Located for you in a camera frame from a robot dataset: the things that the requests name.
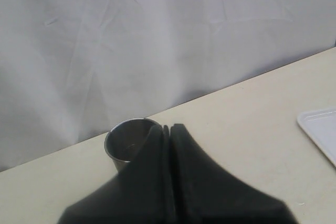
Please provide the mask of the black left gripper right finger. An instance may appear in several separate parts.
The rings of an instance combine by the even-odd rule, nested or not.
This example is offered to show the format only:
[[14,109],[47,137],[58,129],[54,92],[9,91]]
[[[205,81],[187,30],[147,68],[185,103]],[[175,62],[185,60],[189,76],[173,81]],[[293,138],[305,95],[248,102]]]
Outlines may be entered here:
[[180,223],[296,223],[280,199],[218,165],[185,125],[170,131],[170,168]]

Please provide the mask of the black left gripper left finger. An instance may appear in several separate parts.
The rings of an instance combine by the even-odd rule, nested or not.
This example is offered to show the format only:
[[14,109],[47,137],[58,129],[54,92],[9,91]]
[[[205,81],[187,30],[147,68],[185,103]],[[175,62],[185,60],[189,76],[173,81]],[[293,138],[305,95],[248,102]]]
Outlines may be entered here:
[[69,206],[59,223],[175,223],[168,127],[151,127],[135,159]]

